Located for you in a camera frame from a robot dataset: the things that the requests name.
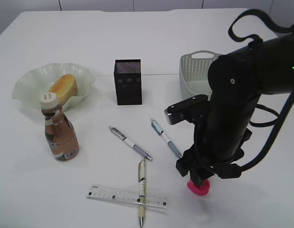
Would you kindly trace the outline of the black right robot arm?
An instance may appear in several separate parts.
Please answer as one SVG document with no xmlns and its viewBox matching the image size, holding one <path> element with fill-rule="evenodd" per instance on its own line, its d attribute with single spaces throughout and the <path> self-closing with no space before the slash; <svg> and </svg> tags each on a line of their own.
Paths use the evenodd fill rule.
<svg viewBox="0 0 294 228">
<path fill-rule="evenodd" d="M 194 144 L 177 160 L 182 175 L 195 186 L 218 175 L 238 178 L 267 155 L 294 104 L 294 32 L 248 46 L 215 60 L 208 72 L 212 95 L 198 95 L 169 107 L 180 120 L 193 123 Z M 239 166 L 242 144 L 251 132 L 247 125 L 261 95 L 289 94 L 261 152 Z"/>
</svg>

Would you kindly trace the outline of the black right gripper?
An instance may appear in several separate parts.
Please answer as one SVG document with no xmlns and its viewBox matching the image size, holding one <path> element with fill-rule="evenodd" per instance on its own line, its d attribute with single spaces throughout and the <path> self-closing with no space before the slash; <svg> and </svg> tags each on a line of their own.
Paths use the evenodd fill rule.
<svg viewBox="0 0 294 228">
<path fill-rule="evenodd" d="M 184 152 L 183 157 L 176 161 L 176 169 L 183 177 L 189 173 L 190 179 L 199 188 L 205 179 L 213 175 L 222 179 L 239 178 L 242 175 L 241 168 L 231 162 L 231 159 L 219 161 L 213 156 L 203 154 L 200 146 L 194 143 Z"/>
</svg>

